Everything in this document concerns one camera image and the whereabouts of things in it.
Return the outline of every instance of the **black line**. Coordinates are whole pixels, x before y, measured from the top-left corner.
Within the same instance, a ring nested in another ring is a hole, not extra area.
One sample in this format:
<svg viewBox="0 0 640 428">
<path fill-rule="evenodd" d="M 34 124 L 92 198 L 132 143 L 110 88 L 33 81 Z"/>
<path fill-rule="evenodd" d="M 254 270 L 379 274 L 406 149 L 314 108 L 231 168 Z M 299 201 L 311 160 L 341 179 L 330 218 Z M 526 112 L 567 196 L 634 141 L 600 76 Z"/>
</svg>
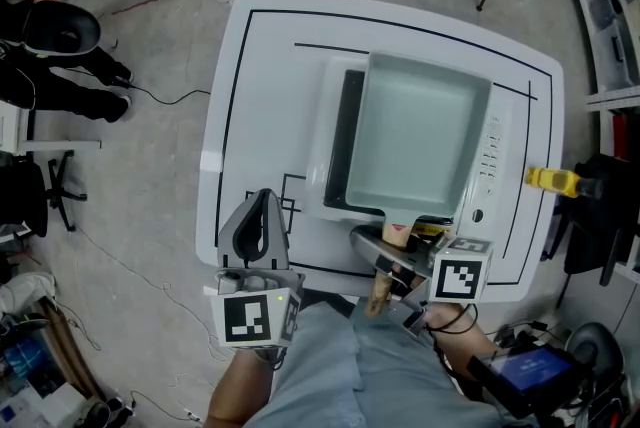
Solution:
<svg viewBox="0 0 640 428">
<path fill-rule="evenodd" d="M 631 292 L 631 295 L 629 296 L 629 301 L 627 302 L 627 306 L 624 308 L 624 312 L 622 313 L 622 316 L 620 316 L 620 321 L 618 321 L 618 324 L 616 325 L 616 329 L 613 331 L 613 335 L 616 335 L 616 332 L 618 331 L 618 329 L 620 328 L 620 324 L 622 323 L 622 320 L 624 319 L 624 316 L 627 314 L 627 309 L 629 308 L 629 306 L 631 305 L 631 300 L 633 300 L 633 295 L 636 294 L 636 288 L 638 287 L 638 284 L 636 283 L 633 286 L 633 291 Z"/>
<path fill-rule="evenodd" d="M 352 277 L 364 277 L 365 279 L 373 279 L 375 278 L 374 274 L 368 275 L 366 273 L 358 273 L 358 272 L 347 272 L 344 270 L 334 270 L 333 268 L 324 268 L 322 266 L 313 266 L 310 264 L 302 264 L 302 263 L 294 263 L 293 261 L 289 261 L 291 266 L 299 266 L 300 268 L 309 268 L 309 270 L 318 270 L 320 272 L 330 272 L 330 273 L 339 273 L 340 275 L 351 275 Z"/>
<path fill-rule="evenodd" d="M 504 254 L 502 254 L 502 259 L 507 255 L 507 250 L 509 249 L 509 242 L 511 241 L 511 233 L 513 232 L 513 226 L 516 223 L 516 218 L 518 218 L 518 205 L 520 204 L 520 195 L 522 194 L 522 181 L 524 179 L 524 171 L 527 167 L 527 152 L 529 150 L 529 125 L 531 123 L 531 81 L 529 81 L 529 98 L 527 99 L 527 139 L 524 143 L 524 158 L 522 160 L 522 174 L 520 175 L 520 188 L 518 189 L 518 198 L 516 199 L 516 209 L 513 212 L 513 220 L 511 220 L 511 229 L 509 229 L 509 236 L 507 237 L 507 244 L 504 247 Z"/>
<path fill-rule="evenodd" d="M 591 104 L 613 103 L 615 101 L 623 101 L 625 99 L 635 99 L 636 97 L 640 97 L 640 94 L 636 94 L 635 96 L 616 97 L 615 99 L 607 99 L 605 101 L 591 101 L 590 103 L 587 103 L 587 106 L 589 106 Z"/>
<path fill-rule="evenodd" d="M 233 98 L 236 95 L 236 85 L 238 84 L 238 75 L 240 74 L 240 65 L 242 64 L 242 55 L 244 55 L 244 45 L 247 43 L 247 35 L 249 34 L 249 26 L 253 12 L 249 12 L 247 24 L 244 27 L 244 35 L 242 36 L 242 44 L 240 45 L 240 54 L 238 55 L 238 63 L 236 64 L 236 74 L 233 77 L 233 86 L 231 87 L 231 97 L 229 98 L 229 111 L 227 112 L 227 122 L 224 126 L 224 139 L 222 140 L 222 170 L 218 176 L 218 200 L 216 201 L 216 229 L 215 229 L 215 246 L 218 247 L 218 228 L 220 226 L 220 200 L 222 199 L 222 176 L 224 174 L 224 157 L 227 152 L 227 139 L 229 138 L 229 124 L 231 124 L 231 108 L 233 107 Z"/>
<path fill-rule="evenodd" d="M 323 46 L 321 44 L 307 44 L 306 42 L 296 42 L 294 46 L 297 48 L 333 49 L 334 51 L 346 51 L 347 53 L 358 53 L 360 55 L 369 54 L 369 51 L 363 51 L 361 49 L 339 48 L 336 46 Z"/>
<path fill-rule="evenodd" d="M 510 92 L 513 92 L 514 94 L 519 94 L 519 95 L 524 96 L 524 97 L 529 97 L 529 98 L 533 99 L 534 101 L 538 100 L 537 97 L 534 97 L 534 96 L 531 95 L 531 89 L 529 89 L 529 94 L 525 94 L 524 92 L 520 92 L 519 90 L 516 90 L 515 88 L 507 87 L 506 85 L 501 85 L 500 83 L 496 83 L 495 81 L 493 82 L 493 84 L 496 87 L 500 87 L 500 88 L 503 88 L 505 90 L 509 90 Z"/>
<path fill-rule="evenodd" d="M 233 99 L 235 96 L 235 90 L 236 90 L 236 86 L 237 86 L 237 81 L 238 81 L 238 72 L 240 69 L 240 64 L 242 62 L 242 56 L 244 53 L 244 46 L 245 46 L 245 42 L 246 42 L 246 38 L 247 38 L 247 33 L 249 31 L 249 26 L 251 24 L 251 20 L 253 17 L 253 13 L 274 13 L 274 14 L 301 14 L 301 15 L 318 15 L 318 16 L 326 16 L 326 17 L 337 17 L 337 18 L 344 18 L 344 19 L 353 19 L 353 20 L 358 20 L 358 21 L 367 21 L 367 22 L 372 22 L 372 23 L 378 23 L 378 24 L 386 24 L 388 26 L 395 26 L 398 28 L 405 28 L 408 30 L 414 30 L 414 31 L 418 31 L 421 33 L 427 33 L 430 35 L 435 35 L 437 37 L 442 37 L 444 39 L 448 39 L 448 40 L 452 40 L 455 42 L 460 42 L 462 44 L 467 44 L 469 46 L 478 48 L 478 49 L 482 49 L 484 51 L 487 51 L 489 53 L 493 53 L 494 55 L 498 55 L 501 56 L 503 58 L 507 58 L 508 60 L 511 60 L 513 62 L 516 62 L 518 64 L 524 65 L 525 67 L 537 71 L 545 76 L 547 76 L 549 78 L 549 89 L 550 89 L 550 103 L 551 103 L 551 114 L 553 114 L 553 77 L 551 76 L 551 74 L 549 74 L 548 72 L 539 69 L 538 67 L 535 67 L 527 62 L 524 62 L 522 60 L 519 60 L 517 58 L 514 58 L 510 55 L 507 55 L 506 53 L 502 53 L 500 51 L 496 51 L 495 49 L 491 49 L 488 48 L 486 46 L 482 46 L 480 44 L 476 44 L 475 42 L 469 42 L 467 40 L 458 38 L 458 37 L 453 37 L 452 35 L 446 35 L 444 33 L 440 33 L 440 32 L 436 32 L 433 30 L 427 30 L 425 28 L 419 28 L 417 26 L 411 26 L 411 25 L 407 25 L 407 24 L 402 24 L 402 23 L 395 23 L 392 21 L 384 21 L 381 19 L 374 19 L 374 18 L 370 18 L 370 17 L 363 17 L 363 16 L 354 16 L 354 15 L 348 15 L 348 14 L 335 14 L 335 13 L 329 13 L 329 12 L 316 12 L 316 11 L 306 11 L 306 10 L 274 10 L 274 9 L 253 9 L 249 12 L 249 17 L 247 18 L 247 23 L 245 26 L 245 33 L 244 33 L 244 37 L 242 40 L 242 45 L 240 47 L 240 53 L 238 55 L 238 63 L 236 66 L 236 74 L 234 77 L 234 81 L 233 81 L 233 85 L 232 85 L 232 90 L 231 90 L 231 99 L 229 102 L 229 109 L 227 111 L 227 123 L 225 125 L 225 134 L 224 134 L 224 141 L 223 141 L 223 149 L 222 149 L 222 164 L 223 164 L 223 169 L 224 169 L 224 158 L 225 158 L 225 153 L 226 153 L 226 142 L 227 142 L 227 137 L 228 137 L 228 132 L 229 132 L 229 123 L 231 120 L 231 111 L 233 109 Z M 549 147 L 547 148 L 547 166 L 549 164 L 549 155 L 551 153 L 551 136 L 552 136 L 552 129 L 553 129 L 553 117 L 551 117 L 549 119 Z M 220 199 L 222 196 L 222 172 L 220 173 L 220 177 L 218 180 L 218 200 L 216 203 L 216 224 L 215 224 L 215 245 L 216 247 L 218 246 L 218 227 L 219 227 L 219 218 L 220 218 Z M 513 215 L 513 221 L 512 221 L 512 228 L 513 228 L 513 222 L 515 221 L 515 218 L 517 216 L 517 206 L 516 206 L 516 212 L 514 212 Z M 533 238 L 535 237 L 535 231 L 537 229 L 534 228 L 534 232 L 531 236 L 531 241 L 533 241 Z M 524 272 L 524 269 L 526 267 L 527 264 L 527 260 L 528 260 L 528 255 L 525 258 L 525 262 L 522 265 L 522 270 L 520 272 L 520 278 L 522 277 L 522 273 Z M 517 285 L 520 282 L 520 278 L 518 278 L 518 282 L 514 282 L 514 283 L 488 283 L 488 285 L 499 285 L 499 284 L 505 284 L 505 285 Z"/>
</svg>

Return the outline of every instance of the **forearm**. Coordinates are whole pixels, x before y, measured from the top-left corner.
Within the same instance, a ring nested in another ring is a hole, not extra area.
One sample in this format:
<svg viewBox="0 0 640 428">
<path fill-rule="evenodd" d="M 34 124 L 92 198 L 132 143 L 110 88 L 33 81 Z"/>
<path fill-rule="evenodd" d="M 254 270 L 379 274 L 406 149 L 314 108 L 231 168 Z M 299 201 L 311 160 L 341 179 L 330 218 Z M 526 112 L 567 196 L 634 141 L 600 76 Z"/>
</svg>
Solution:
<svg viewBox="0 0 640 428">
<path fill-rule="evenodd" d="M 269 401 L 273 371 L 252 351 L 238 351 L 218 383 L 204 428 L 244 425 Z"/>
<path fill-rule="evenodd" d="M 426 320 L 430 327 L 437 328 L 451 321 L 460 312 L 460 307 L 452 308 L 448 311 L 436 312 L 427 316 Z M 458 321 L 450 327 L 447 332 L 464 332 L 463 334 L 446 334 L 443 332 L 432 332 L 438 346 L 447 357 L 451 368 L 465 378 L 473 379 L 467 371 L 467 364 L 474 355 L 491 353 L 500 348 L 484 335 L 478 325 L 473 325 L 473 319 L 465 313 Z"/>
</svg>

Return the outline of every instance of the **gray floor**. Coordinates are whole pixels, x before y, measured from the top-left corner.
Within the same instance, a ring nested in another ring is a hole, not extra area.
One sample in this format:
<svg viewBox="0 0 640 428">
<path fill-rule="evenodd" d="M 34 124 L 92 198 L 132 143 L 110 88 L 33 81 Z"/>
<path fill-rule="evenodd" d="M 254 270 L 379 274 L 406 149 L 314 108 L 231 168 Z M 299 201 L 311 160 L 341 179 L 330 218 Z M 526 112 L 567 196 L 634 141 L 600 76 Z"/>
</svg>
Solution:
<svg viewBox="0 0 640 428">
<path fill-rule="evenodd" d="M 136 83 L 161 99 L 210 90 L 230 6 L 216 0 L 159 0 L 111 15 L 142 0 L 71 0 L 100 16 L 108 39 L 118 39 L 115 56 L 130 66 Z M 557 59 L 565 72 L 564 165 L 591 153 L 592 127 L 583 109 L 590 62 L 573 0 L 383 0 L 431 10 L 491 29 Z M 87 76 L 67 73 L 83 85 Z M 183 406 L 203 415 L 212 385 L 225 369 L 224 354 L 208 351 L 205 328 L 172 303 L 188 306 L 212 327 L 202 287 L 213 269 L 194 250 L 199 152 L 209 98 L 200 94 L 166 107 L 134 92 L 132 113 L 115 124 L 65 113 L 38 114 L 39 138 L 100 139 L 104 148 L 77 153 L 70 177 L 89 194 L 73 206 L 75 219 L 99 246 L 138 273 L 123 268 L 81 232 L 67 233 L 52 213 L 49 235 L 35 252 L 53 270 L 60 300 L 85 321 L 102 351 L 78 334 L 96 377 L 129 398 L 141 391 L 182 417 Z M 44 162 L 47 155 L 38 156 Z M 481 322 L 493 329 L 503 319 L 539 316 L 557 294 L 561 263 L 540 266 L 520 304 L 481 308 Z M 170 283 L 169 292 L 162 291 Z M 142 399 L 138 421 L 146 426 L 183 426 Z"/>
</svg>

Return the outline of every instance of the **gray shirt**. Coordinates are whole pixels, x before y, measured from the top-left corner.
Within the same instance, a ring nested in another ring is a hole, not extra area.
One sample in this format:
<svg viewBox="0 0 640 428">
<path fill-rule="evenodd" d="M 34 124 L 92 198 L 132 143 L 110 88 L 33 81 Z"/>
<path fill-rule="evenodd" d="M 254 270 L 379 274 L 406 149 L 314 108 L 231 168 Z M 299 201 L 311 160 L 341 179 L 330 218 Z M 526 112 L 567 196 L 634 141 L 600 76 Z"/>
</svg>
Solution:
<svg viewBox="0 0 640 428">
<path fill-rule="evenodd" d="M 383 313 L 347 320 L 327 304 L 298 316 L 269 403 L 247 428 L 498 428 L 515 421 L 499 405 L 473 402 L 454 387 L 424 333 L 415 341 Z"/>
</svg>

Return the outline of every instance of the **white desk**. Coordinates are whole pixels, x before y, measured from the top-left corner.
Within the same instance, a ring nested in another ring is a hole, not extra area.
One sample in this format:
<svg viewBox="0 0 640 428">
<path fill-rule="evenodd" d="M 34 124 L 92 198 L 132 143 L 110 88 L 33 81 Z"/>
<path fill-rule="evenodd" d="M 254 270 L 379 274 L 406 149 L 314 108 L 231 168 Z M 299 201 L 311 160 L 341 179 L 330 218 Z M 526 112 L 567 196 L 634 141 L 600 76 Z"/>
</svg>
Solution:
<svg viewBox="0 0 640 428">
<path fill-rule="evenodd" d="M 387 51 L 491 78 L 512 122 L 482 301 L 527 292 L 554 196 L 523 186 L 529 166 L 560 165 L 560 65 L 522 44 L 437 14 L 369 0 L 237 0 L 213 83 L 200 163 L 196 251 L 217 266 L 217 234 L 247 192 L 271 188 L 290 224 L 292 267 L 313 289 L 365 296 L 371 267 L 354 255 L 354 224 L 304 213 L 304 178 L 319 88 L 332 56 Z"/>
<path fill-rule="evenodd" d="M 37 151 L 88 151 L 100 149 L 98 140 L 27 140 L 29 110 L 0 101 L 0 151 L 24 154 Z"/>
</svg>

